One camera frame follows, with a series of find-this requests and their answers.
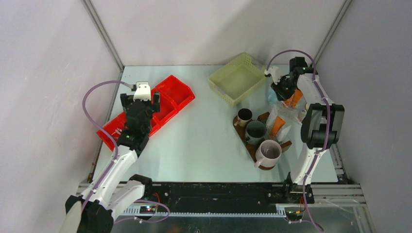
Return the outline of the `orange toothpaste tube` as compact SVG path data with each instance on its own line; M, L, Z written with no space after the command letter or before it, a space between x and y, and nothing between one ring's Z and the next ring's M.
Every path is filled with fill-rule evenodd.
M295 108L302 97L303 93L300 90L296 89L294 94L289 99L284 101L284 104L290 108Z
M286 124L286 121L283 120L280 116L277 116L275 119L274 125L272 126L270 130L269 136L271 138L275 138L285 124Z

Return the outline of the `light blue mug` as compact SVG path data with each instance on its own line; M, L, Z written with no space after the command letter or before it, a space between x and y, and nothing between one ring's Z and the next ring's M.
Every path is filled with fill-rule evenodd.
M268 102L270 104L276 104L277 102L279 102L278 98L277 98L277 94L275 92L270 92L268 95Z

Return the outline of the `clear textured acrylic tray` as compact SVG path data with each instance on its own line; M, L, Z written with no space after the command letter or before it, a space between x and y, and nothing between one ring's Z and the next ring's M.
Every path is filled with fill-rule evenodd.
M302 124L299 122L298 117L297 117L298 113L301 110L305 109L305 108L302 108L302 109L299 108L302 106L301 104L300 105L298 104L297 108L290 108L286 106L283 101L279 101L275 105L277 106L277 111L279 114L281 114L284 117L289 118L290 120L295 121L297 124L300 124L300 125Z

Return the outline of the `grey toothbrush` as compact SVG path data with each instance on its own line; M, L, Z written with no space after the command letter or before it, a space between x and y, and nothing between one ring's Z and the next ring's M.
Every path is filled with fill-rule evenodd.
M120 136L121 133L122 133L122 129L116 128L116 129L111 133L111 135L112 135L113 137L115 137L115 136Z

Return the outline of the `dark blue capped tube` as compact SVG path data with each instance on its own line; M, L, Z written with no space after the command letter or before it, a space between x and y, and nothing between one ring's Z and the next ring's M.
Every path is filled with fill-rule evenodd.
M278 116L277 106L276 106L276 105L273 105L273 106L272 106L272 109L271 109L271 111L270 111L270 113L269 113L269 116L268 116L268 118L267 118L267 120L266 120L266 122L265 122L267 128L273 127L273 125L274 125L274 123L275 123L275 121L276 121L277 116Z

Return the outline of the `pink capped tube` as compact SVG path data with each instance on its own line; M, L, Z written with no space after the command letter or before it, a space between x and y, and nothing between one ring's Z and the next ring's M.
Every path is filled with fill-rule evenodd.
M276 136L276 139L277 139L278 142L283 142L283 141L286 139L286 136L288 135L291 127L292 127L292 125L289 125L289 126L287 126L287 127L282 128L282 129L278 132L278 134L277 134L277 136Z

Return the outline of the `brown mug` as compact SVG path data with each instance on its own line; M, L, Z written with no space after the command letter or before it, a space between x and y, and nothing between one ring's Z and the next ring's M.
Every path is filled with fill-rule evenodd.
M253 113L248 108L242 108L238 111L234 126L244 127L246 123L252 119Z

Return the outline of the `cream plastic basket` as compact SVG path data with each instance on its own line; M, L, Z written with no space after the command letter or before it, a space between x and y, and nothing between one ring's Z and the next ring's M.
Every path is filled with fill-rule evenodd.
M211 90L235 107L266 83L264 66L247 53L241 53L208 77Z

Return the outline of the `dark green mug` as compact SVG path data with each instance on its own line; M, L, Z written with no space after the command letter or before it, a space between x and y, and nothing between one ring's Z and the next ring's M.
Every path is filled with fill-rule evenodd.
M266 125L259 120L250 121L245 127L245 143L249 145L257 145L264 140L267 128Z

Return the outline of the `pink white mug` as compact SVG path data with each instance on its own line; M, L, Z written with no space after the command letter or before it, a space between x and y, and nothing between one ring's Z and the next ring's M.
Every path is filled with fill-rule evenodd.
M272 169L277 164L281 154L282 148L279 143L273 140L265 140L259 145L255 153L257 161L254 167Z

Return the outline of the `white mug black handle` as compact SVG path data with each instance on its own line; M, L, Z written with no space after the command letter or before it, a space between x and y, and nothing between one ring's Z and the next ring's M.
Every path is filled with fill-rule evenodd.
M307 110L306 109L303 109L298 113L297 117L298 117L298 120L299 120L300 123L303 123L303 120L306 117L306 115L307 115Z

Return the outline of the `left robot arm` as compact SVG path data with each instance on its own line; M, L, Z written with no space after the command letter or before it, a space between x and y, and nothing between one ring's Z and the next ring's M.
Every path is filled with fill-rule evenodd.
M153 114L160 112L160 93L134 96L122 94L126 122L114 143L111 160L103 173L80 195L71 195L65 204L66 218L62 233L109 233L115 220L134 201L148 202L154 190L148 177L134 175L116 190L127 169L136 162L149 141Z

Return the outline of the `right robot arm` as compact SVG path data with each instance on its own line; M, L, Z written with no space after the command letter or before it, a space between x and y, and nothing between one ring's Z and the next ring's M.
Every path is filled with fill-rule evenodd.
M302 194L306 194L306 188L311 183L312 174L322 155L338 142L345 108L330 99L318 76L311 78L309 74L297 77L272 75L272 79L271 88L279 99L291 91L300 90L308 104L300 130L302 150L297 165L286 179L290 185L282 190L284 200L295 203Z

